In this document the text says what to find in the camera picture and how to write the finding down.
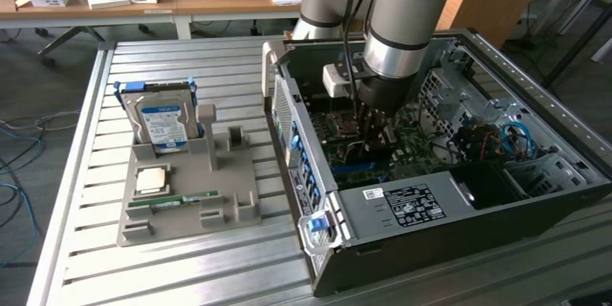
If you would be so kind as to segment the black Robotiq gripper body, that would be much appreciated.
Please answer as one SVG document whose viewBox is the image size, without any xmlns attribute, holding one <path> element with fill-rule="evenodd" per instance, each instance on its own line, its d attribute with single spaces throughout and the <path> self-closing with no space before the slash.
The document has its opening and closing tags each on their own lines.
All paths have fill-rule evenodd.
<svg viewBox="0 0 612 306">
<path fill-rule="evenodd" d="M 362 79 L 359 99 L 370 108 L 394 115 L 404 106 L 411 85 L 412 76 L 399 79 L 382 76 Z"/>
</svg>

